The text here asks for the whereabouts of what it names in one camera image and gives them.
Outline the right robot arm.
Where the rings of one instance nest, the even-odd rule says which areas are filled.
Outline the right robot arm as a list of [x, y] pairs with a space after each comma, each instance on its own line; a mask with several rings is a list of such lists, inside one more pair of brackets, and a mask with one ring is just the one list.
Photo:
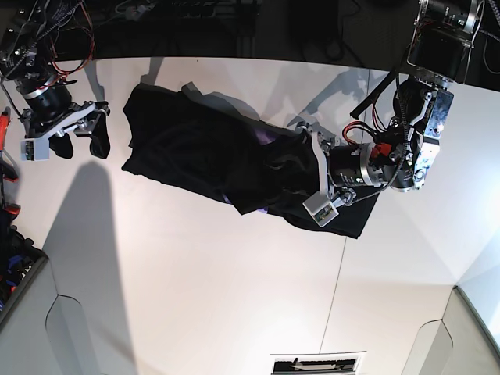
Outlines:
[[[90, 16], [83, 1], [36, 1], [31, 9], [21, 6], [6, 28], [1, 41], [1, 82], [12, 81], [27, 103], [16, 114], [25, 130], [21, 157], [44, 161], [54, 152], [71, 159], [71, 134], [89, 138], [90, 153], [105, 159], [110, 152], [106, 126], [110, 114], [106, 101], [77, 104], [68, 90], [70, 76], [82, 70], [95, 52], [93, 25], [82, 26], [76, 19]], [[64, 70], [57, 63], [56, 42], [64, 27], [73, 23], [89, 39], [89, 51], [80, 64]]]

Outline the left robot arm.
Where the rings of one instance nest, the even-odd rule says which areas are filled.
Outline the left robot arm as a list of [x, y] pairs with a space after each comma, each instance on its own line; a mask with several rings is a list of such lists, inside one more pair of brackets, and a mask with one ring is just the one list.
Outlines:
[[402, 65], [395, 67], [351, 112], [340, 136], [307, 113], [294, 121], [312, 138], [319, 189], [303, 203], [312, 214], [361, 201], [355, 190], [419, 190], [440, 151], [453, 101], [449, 85], [468, 73], [484, 16], [483, 1], [421, 1]]

